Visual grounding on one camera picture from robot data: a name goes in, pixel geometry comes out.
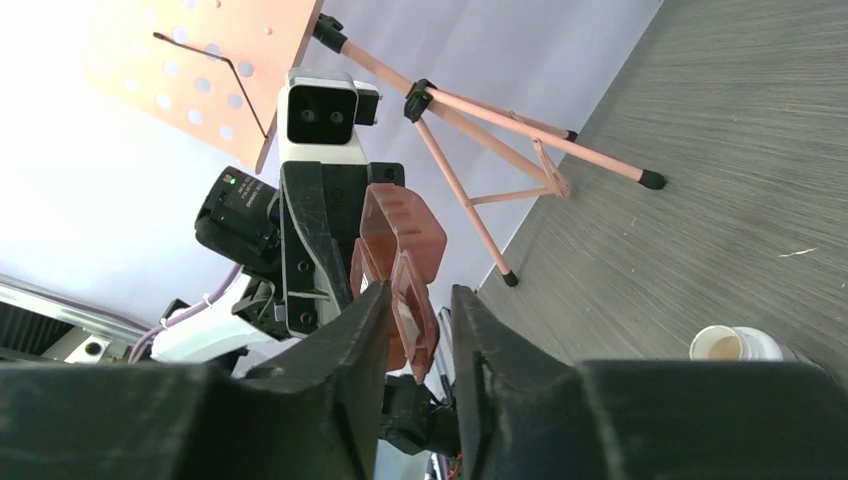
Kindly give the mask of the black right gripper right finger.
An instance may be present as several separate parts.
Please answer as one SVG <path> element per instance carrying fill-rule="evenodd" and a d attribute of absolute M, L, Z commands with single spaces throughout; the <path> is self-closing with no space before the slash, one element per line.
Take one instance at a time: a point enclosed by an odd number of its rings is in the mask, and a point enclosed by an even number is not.
<path fill-rule="evenodd" d="M 795 362 L 565 364 L 451 295 L 467 479 L 843 479 L 847 394 Z"/>

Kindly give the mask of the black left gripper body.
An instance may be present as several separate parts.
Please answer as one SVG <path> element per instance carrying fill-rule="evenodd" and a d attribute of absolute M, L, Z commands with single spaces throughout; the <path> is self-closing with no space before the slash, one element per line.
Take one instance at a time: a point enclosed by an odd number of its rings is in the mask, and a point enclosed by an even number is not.
<path fill-rule="evenodd" d="M 280 169 L 282 304 L 278 317 L 305 338 L 353 301 L 349 275 L 366 189 L 403 186 L 399 163 L 288 161 Z"/>

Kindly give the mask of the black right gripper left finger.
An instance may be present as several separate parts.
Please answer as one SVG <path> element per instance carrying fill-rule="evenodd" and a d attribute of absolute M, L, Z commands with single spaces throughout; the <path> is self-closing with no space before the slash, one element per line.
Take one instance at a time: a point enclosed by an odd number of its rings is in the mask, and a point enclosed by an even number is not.
<path fill-rule="evenodd" d="M 207 364 L 7 364 L 5 479 L 369 479 L 391 287 L 241 379 Z"/>

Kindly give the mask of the brown translucent pill container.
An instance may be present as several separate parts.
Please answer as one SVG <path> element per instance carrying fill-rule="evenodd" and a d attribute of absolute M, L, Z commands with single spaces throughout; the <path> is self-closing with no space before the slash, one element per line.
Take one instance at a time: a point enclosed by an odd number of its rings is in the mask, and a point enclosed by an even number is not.
<path fill-rule="evenodd" d="M 358 297 L 374 282 L 390 283 L 389 360 L 386 370 L 409 366 L 419 384 L 430 372 L 440 327 L 429 297 L 447 245 L 441 224 L 417 193 L 375 183 L 367 187 L 350 285 Z"/>

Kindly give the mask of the white capped pill bottle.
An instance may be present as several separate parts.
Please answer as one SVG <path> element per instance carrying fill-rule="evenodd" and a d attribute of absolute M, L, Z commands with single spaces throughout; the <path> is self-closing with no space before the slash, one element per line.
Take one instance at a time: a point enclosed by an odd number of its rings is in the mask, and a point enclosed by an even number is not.
<path fill-rule="evenodd" d="M 710 325 L 699 331 L 689 346 L 695 361 L 793 361 L 804 357 L 771 335 L 752 327 Z"/>

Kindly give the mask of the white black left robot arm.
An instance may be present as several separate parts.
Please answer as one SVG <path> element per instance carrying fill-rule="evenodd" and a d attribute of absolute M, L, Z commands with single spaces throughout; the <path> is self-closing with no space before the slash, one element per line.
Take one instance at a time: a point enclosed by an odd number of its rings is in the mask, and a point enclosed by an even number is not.
<path fill-rule="evenodd" d="M 193 304 L 176 296 L 160 322 L 134 346 L 137 361 L 168 360 L 167 339 L 232 314 L 278 340 L 305 337 L 332 320 L 359 291 L 348 276 L 360 234 L 366 190 L 404 181 L 398 163 L 318 164 L 293 161 L 268 179 L 228 166 L 173 188 L 183 193 L 144 214 L 178 213 L 194 243 L 220 263 L 209 270 L 176 250 L 166 280 L 203 292 Z"/>

